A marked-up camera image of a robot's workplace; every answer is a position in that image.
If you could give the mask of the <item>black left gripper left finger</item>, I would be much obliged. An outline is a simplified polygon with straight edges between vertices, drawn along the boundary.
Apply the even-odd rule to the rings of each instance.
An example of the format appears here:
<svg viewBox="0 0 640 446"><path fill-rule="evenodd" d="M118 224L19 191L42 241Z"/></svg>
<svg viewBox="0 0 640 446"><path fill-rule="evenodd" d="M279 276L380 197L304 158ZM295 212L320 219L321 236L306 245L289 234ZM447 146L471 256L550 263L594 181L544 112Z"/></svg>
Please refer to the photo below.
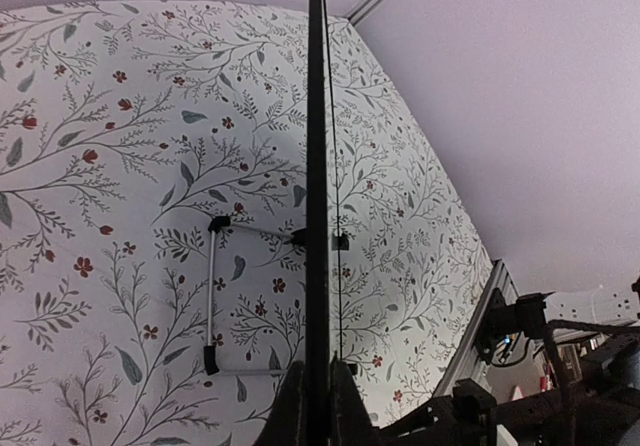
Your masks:
<svg viewBox="0 0 640 446"><path fill-rule="evenodd" d="M287 370L255 446L305 444L305 366L295 361Z"/></svg>

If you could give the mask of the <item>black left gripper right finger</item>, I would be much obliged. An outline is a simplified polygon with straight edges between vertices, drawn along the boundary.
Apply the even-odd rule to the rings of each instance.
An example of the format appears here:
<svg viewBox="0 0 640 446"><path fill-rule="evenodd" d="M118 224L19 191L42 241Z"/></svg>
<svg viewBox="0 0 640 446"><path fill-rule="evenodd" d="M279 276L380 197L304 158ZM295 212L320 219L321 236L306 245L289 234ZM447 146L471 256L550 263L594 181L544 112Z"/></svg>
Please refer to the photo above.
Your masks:
<svg viewBox="0 0 640 446"><path fill-rule="evenodd" d="M346 363L334 357L330 363L330 444L374 446L380 444L366 407Z"/></svg>

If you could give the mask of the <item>white whiteboard black frame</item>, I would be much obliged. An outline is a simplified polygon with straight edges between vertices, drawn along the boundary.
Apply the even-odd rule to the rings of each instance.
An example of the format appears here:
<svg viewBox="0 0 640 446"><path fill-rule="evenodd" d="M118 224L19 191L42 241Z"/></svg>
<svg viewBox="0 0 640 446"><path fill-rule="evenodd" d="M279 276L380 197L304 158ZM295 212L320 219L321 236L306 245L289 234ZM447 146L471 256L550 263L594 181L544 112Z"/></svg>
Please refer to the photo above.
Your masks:
<svg viewBox="0 0 640 446"><path fill-rule="evenodd" d="M330 53L326 0L309 0L306 139L306 345L305 393L308 445L333 443L329 253L329 152L327 118Z"/></svg>

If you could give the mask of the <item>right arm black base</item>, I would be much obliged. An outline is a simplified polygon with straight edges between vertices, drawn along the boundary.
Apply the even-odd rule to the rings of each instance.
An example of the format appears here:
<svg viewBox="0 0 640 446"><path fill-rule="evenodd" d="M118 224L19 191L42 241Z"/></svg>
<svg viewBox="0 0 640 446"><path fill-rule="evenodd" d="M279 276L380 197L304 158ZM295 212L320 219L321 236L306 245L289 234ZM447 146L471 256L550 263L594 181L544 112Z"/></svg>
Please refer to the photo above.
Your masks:
<svg viewBox="0 0 640 446"><path fill-rule="evenodd" d="M474 339L480 359L496 368L519 365L527 358L533 340L542 340L543 349L550 352L551 357L558 356L558 346L545 316L546 299L549 296L550 293L532 293L507 305L502 292L494 289ZM523 355L516 361L496 362L494 357L498 345L511 335L527 338Z"/></svg>

